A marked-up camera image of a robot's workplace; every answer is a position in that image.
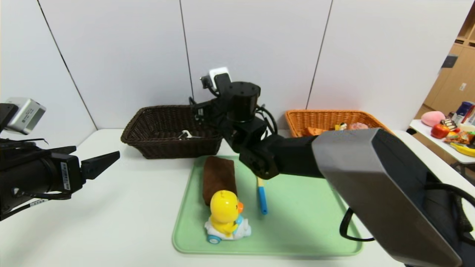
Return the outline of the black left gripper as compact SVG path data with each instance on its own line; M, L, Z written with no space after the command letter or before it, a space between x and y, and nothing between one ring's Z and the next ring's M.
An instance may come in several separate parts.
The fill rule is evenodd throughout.
M46 156L1 171L1 210L13 210L31 199L66 200L120 159L120 152L103 154L81 162L69 155L76 146L49 149Z

